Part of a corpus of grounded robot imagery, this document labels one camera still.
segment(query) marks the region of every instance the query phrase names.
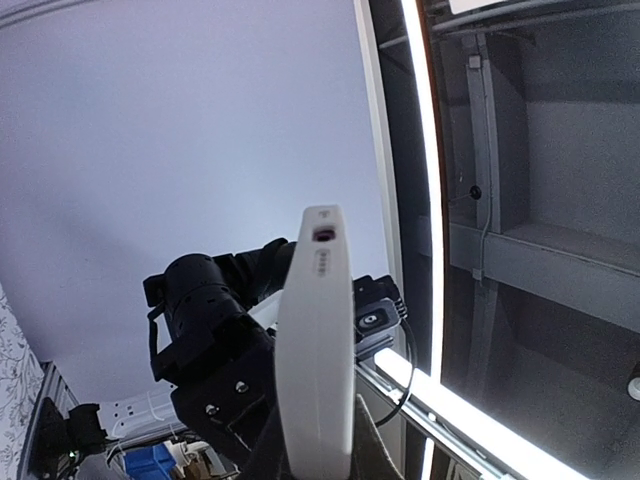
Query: screw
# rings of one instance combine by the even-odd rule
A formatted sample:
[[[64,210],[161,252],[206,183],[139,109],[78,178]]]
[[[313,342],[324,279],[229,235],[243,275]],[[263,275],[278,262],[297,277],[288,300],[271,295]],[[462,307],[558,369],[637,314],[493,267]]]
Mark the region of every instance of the screw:
[[[206,413],[210,417],[213,417],[219,411],[220,411],[220,409],[218,407],[216,407],[215,405],[209,404],[206,407],[204,407],[204,413]]]
[[[236,392],[247,393],[248,390],[249,390],[249,385],[247,385],[246,383],[244,382],[236,383]]]
[[[369,315],[368,317],[364,317],[362,319],[362,323],[364,323],[365,325],[371,325],[373,323],[376,323],[378,321],[378,317],[376,315]]]

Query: patterned wallpaper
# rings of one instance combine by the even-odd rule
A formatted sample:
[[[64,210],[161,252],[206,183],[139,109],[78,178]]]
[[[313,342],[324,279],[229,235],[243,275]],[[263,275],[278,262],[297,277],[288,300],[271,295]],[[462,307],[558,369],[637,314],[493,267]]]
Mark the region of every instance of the patterned wallpaper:
[[[0,285],[0,478],[15,480],[42,369]]]

